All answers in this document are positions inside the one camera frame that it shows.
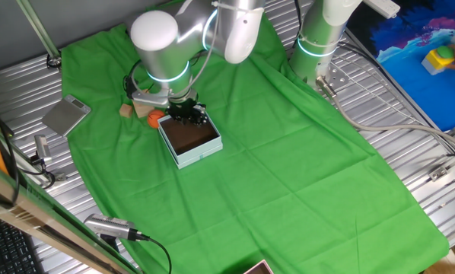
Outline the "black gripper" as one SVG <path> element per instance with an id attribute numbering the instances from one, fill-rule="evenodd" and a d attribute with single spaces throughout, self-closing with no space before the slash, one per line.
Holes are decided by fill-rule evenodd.
<path id="1" fill-rule="evenodd" d="M 171 102 L 167 108 L 167 114 L 178 123 L 184 124 L 185 119 L 191 119 L 191 122 L 201 126 L 207 122 L 207 116 L 204 104 L 198 104 L 195 99 L 187 99 L 181 103 Z"/>

